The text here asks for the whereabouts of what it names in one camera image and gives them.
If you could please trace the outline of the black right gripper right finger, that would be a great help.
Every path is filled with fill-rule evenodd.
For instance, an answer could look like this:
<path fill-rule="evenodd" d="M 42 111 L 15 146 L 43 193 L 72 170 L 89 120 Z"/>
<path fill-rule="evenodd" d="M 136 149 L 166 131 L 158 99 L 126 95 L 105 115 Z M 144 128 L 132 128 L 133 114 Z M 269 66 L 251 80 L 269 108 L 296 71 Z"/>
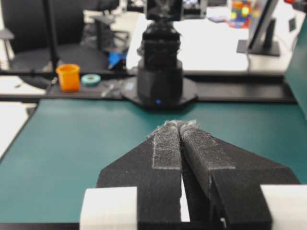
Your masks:
<path fill-rule="evenodd" d="M 293 171 L 278 162 L 230 144 L 201 130 L 195 121 L 180 122 L 184 159 L 199 194 L 195 214 L 226 230 L 270 230 L 273 225 L 262 185 L 298 185 Z"/>

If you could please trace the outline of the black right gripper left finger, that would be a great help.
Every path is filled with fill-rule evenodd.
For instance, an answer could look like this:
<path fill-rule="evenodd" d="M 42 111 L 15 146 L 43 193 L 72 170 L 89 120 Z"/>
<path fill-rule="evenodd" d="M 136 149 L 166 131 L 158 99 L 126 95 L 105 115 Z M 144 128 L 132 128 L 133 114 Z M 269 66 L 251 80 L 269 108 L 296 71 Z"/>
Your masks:
<path fill-rule="evenodd" d="M 179 122 L 167 121 L 99 174 L 96 186 L 137 187 L 137 227 L 171 229 L 181 221 Z"/>

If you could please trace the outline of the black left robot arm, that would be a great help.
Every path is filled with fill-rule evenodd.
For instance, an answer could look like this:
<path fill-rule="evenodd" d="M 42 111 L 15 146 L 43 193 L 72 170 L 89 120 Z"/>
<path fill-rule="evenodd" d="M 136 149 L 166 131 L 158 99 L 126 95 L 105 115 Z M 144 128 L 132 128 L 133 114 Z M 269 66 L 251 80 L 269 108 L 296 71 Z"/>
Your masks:
<path fill-rule="evenodd" d="M 145 16 L 151 23 L 142 33 L 137 74 L 124 80 L 121 95 L 152 109 L 172 109 L 197 98 L 196 83 L 184 77 L 177 53 L 180 33 L 173 27 L 183 15 L 181 0 L 148 0 Z"/>

